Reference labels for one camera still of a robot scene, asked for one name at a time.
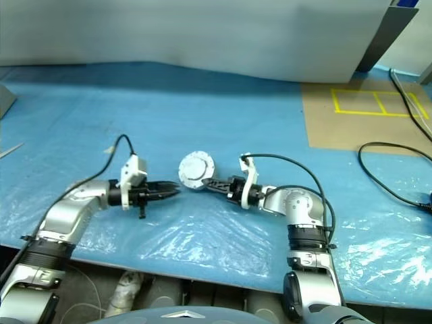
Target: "black cable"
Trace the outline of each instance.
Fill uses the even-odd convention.
[[[394,144],[394,143],[388,143],[388,142],[368,142],[363,144],[359,150],[358,150],[358,162],[360,163],[361,168],[363,169],[363,171],[373,180],[375,181],[377,184],[379,184],[385,191],[387,191],[388,193],[390,193],[392,196],[394,196],[395,198],[399,199],[400,201],[403,201],[406,204],[421,208],[421,209],[426,209],[428,211],[431,210],[431,205],[430,204],[422,204],[419,202],[415,202],[415,201],[411,201],[408,200],[398,194],[396,194],[393,190],[391,190],[389,187],[387,187],[383,182],[381,182],[380,180],[377,179],[377,177],[375,177],[365,166],[365,164],[363,163],[362,160],[362,152],[365,148],[367,148],[368,146],[389,146],[389,147],[398,147],[401,149],[406,149],[412,152],[415,152],[419,155],[422,155],[423,157],[425,157],[426,159],[430,160],[430,162],[432,162],[432,157],[429,156],[428,154],[410,147],[410,146],[406,146],[406,145],[401,145],[401,144]]]
[[[314,190],[314,189],[312,189],[312,188],[309,188],[309,187],[305,187],[305,186],[297,186],[297,185],[295,185],[295,184],[288,184],[288,185],[285,185],[285,186],[279,186],[279,187],[276,187],[276,188],[274,188],[274,189],[268,191],[268,192],[265,194],[265,197],[267,198],[268,196],[270,196],[271,194],[274,194],[275,192],[277,192],[277,191],[279,191],[279,190],[288,189],[288,188],[300,188],[300,189],[304,189],[304,190],[307,190],[307,191],[313,192],[313,193],[316,194],[318,197],[322,198],[322,197],[321,197],[321,194],[320,194],[319,192],[317,192],[316,190]],[[330,227],[330,230],[329,230],[329,242],[331,242],[331,239],[333,238],[333,233],[334,233],[334,231],[335,231],[335,227],[336,227],[336,216],[335,216],[335,211],[334,211],[334,209],[333,209],[333,206],[331,206],[331,204],[330,204],[330,202],[328,201],[328,199],[325,199],[325,203],[326,203],[327,206],[329,207],[330,215],[331,215],[331,227]]]
[[[323,187],[319,183],[319,180],[316,177],[316,175],[305,165],[303,165],[300,162],[297,162],[296,160],[293,160],[289,157],[285,157],[283,155],[277,155],[277,154],[266,154],[266,153],[246,154],[246,155],[242,155],[241,159],[243,160],[243,162],[245,162],[247,164],[248,160],[246,158],[248,158],[248,157],[273,157],[274,159],[284,160],[284,161],[293,163],[293,164],[297,165],[298,167],[301,167],[303,170],[305,170],[307,173],[309,173],[309,175],[312,177],[312,179],[317,184],[317,187],[319,190],[319,196],[321,197],[321,200],[323,201],[323,206],[325,206],[326,199],[325,199]],[[326,208],[324,208],[324,212],[323,212],[323,223],[327,225],[327,209]]]
[[[126,134],[122,134],[119,137],[117,137],[117,139],[115,140],[114,145],[113,145],[113,150],[111,151],[109,158],[108,158],[106,164],[103,166],[103,168],[99,172],[97,172],[96,174],[94,174],[94,175],[92,175],[92,176],[90,176],[90,177],[88,177],[82,181],[77,182],[71,188],[67,189],[63,194],[61,194],[57,199],[55,199],[55,201],[51,204],[51,206],[45,211],[43,217],[40,219],[39,223],[34,228],[31,237],[27,237],[27,240],[26,240],[27,242],[25,243],[25,245],[18,251],[17,255],[13,258],[12,262],[9,264],[9,266],[7,266],[6,270],[1,274],[0,287],[3,287],[3,284],[5,283],[7,277],[9,277],[9,274],[12,272],[13,267],[15,267],[15,264],[20,260],[20,258],[22,257],[22,255],[24,254],[26,249],[28,248],[28,245],[31,243],[32,239],[34,239],[35,236],[37,235],[37,232],[38,232],[39,228],[41,227],[42,222],[45,220],[45,218],[48,214],[48,211],[55,204],[57,204],[61,199],[63,199],[66,195],[68,195],[72,190],[75,190],[79,186],[82,186],[86,182],[89,182],[89,181],[99,177],[102,173],[104,173],[108,169],[109,165],[111,164],[111,162],[114,158],[115,152],[117,150],[118,144],[122,138],[125,138],[128,141],[130,154],[131,155],[135,154],[134,147],[132,146],[132,143],[130,142],[129,137]]]
[[[419,128],[419,130],[422,131],[422,133],[432,142],[432,136],[422,127],[422,125],[419,124],[417,119],[414,117],[414,115],[411,112],[410,105],[408,101],[406,100],[404,91],[399,87],[399,84],[396,82],[396,80],[393,77],[394,70],[389,69],[389,77],[393,85],[396,87],[396,90],[399,92],[400,96],[402,97],[402,100],[404,101],[405,107],[408,110],[408,113],[410,115],[411,120],[414,122],[414,124]]]

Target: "plastic wrap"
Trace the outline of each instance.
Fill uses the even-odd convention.
[[[278,153],[319,177],[337,214],[334,251],[346,300],[432,308],[432,217],[404,206],[361,171],[356,154],[308,147],[297,84],[157,64],[19,67],[3,80],[19,100],[2,121],[0,241],[21,246],[50,203],[98,171],[122,132],[147,159],[149,180],[177,180],[203,150],[219,177],[241,175],[238,156]],[[122,146],[101,177],[119,177]],[[408,198],[430,192],[430,165],[365,153],[365,163]],[[283,161],[256,159],[261,184],[313,186]],[[282,217],[245,211],[210,192],[183,189],[150,202],[146,219],[119,207],[97,213],[74,258],[144,272],[281,292],[287,271]]]

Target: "cardboard mat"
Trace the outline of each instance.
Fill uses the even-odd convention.
[[[432,128],[432,105],[423,88],[403,83]],[[371,142],[394,142],[432,155],[432,145],[410,119],[402,97],[388,80],[353,79],[348,84],[302,84],[309,146],[357,151]],[[421,124],[415,110],[414,116]],[[397,148],[371,148],[382,153],[412,153]]]

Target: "round metal object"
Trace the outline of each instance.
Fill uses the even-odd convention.
[[[195,190],[203,189],[201,180],[211,178],[214,174],[215,163],[211,156],[203,151],[186,155],[178,168],[178,176],[183,185]]]

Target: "floor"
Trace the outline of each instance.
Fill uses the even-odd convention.
[[[14,253],[14,250],[2,246],[0,246],[0,249],[2,256]],[[88,303],[97,305],[95,290],[83,273],[94,282],[101,297],[102,308],[106,309],[118,280],[124,272],[121,269],[90,265],[88,263],[72,262],[70,265],[71,267],[67,271],[65,280],[56,291],[56,294],[60,296],[60,301],[57,305],[57,313],[53,324],[60,324],[65,312],[74,304]],[[195,287],[199,287],[198,289],[201,290],[200,293],[202,296],[208,296],[209,300],[212,299],[215,306],[226,306],[236,309],[241,309],[242,307],[240,300],[244,294],[240,288],[216,286],[209,283],[197,283]],[[375,324],[424,324],[432,321],[432,310],[389,308],[360,304],[349,304],[348,306]],[[98,310],[79,306],[71,310],[64,317],[62,324],[89,323],[98,318]]]

